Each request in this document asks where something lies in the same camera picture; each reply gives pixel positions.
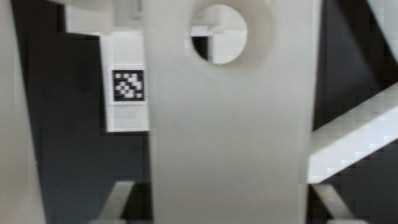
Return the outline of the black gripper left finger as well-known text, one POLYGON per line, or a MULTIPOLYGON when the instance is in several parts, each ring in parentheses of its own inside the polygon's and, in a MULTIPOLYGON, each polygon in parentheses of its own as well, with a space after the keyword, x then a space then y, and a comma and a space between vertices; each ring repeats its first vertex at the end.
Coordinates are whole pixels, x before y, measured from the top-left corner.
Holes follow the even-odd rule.
POLYGON ((97 218, 92 219, 86 224, 127 224, 127 221, 122 218, 122 213, 133 186, 133 181, 115 182, 97 218))

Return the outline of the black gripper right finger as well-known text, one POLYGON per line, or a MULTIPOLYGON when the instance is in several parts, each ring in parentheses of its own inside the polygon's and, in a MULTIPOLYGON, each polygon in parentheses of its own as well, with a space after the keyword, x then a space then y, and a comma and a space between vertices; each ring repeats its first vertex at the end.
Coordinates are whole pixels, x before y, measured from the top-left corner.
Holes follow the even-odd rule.
POLYGON ((326 220, 326 224, 367 224, 367 222, 353 216, 333 186, 330 184, 312 184, 310 188, 332 216, 326 220))

